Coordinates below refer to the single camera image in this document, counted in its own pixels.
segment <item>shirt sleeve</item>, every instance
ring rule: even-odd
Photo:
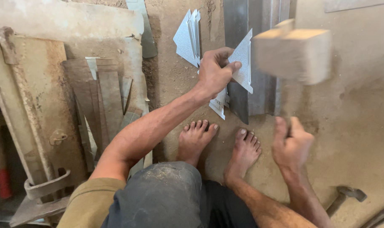
[[[100,228],[114,194],[124,189],[126,183],[113,178],[96,178],[81,184],[71,195],[67,209],[57,228]]]

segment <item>bare foot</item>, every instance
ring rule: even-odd
[[[200,154],[219,128],[219,125],[211,124],[206,132],[208,124],[207,120],[192,121],[191,125],[187,124],[184,127],[179,135],[177,161],[184,161],[195,167],[198,165]]]
[[[254,164],[260,154],[261,144],[254,136],[254,132],[249,132],[247,135],[246,129],[238,130],[233,155],[224,170],[225,184],[228,185],[235,179],[243,179],[247,169]]]

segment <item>dirt floor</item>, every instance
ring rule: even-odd
[[[125,0],[82,2],[126,8]],[[186,93],[197,82],[197,68],[175,54],[172,40],[186,11],[197,8],[201,12],[204,53],[224,46],[223,0],[145,3],[159,53],[143,63],[150,108],[155,109]],[[323,206],[327,208],[335,199],[337,185],[359,188],[368,195],[362,203],[348,199],[333,216],[337,227],[356,228],[384,207],[384,5],[326,14],[322,1],[299,0],[296,21],[299,28],[333,32],[332,77],[305,89],[297,116],[316,138],[308,172]],[[225,110],[225,116],[224,121],[208,105],[199,108],[157,146],[155,161],[174,160],[182,127],[205,118],[218,123],[220,130],[204,150],[198,168],[205,178],[221,182],[234,134],[246,127],[256,133],[263,148],[246,180],[264,194],[288,202],[286,185],[271,157],[273,117],[250,117],[248,126],[229,110]]]

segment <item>person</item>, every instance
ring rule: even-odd
[[[105,149],[89,180],[71,195],[58,227],[301,227],[331,228],[306,174],[313,136],[291,118],[290,137],[276,117],[272,156],[288,186],[290,208],[244,180],[261,153],[254,132],[236,133],[224,184],[202,180],[196,169],[205,146],[219,131],[207,120],[193,121],[179,135],[175,162],[153,164],[127,180],[129,170],[172,129],[222,91],[241,67],[229,63],[234,50],[205,52],[199,81],[171,103],[129,124]]]

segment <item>hand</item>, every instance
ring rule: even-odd
[[[200,61],[199,81],[196,86],[207,92],[211,99],[216,98],[230,82],[233,73],[241,68],[241,62],[229,63],[227,59],[233,51],[229,47],[207,51]]]
[[[291,137],[287,135],[286,121],[275,118],[275,135],[272,145],[272,157],[280,169],[301,171],[309,155],[313,135],[305,132],[297,117],[291,117]]]

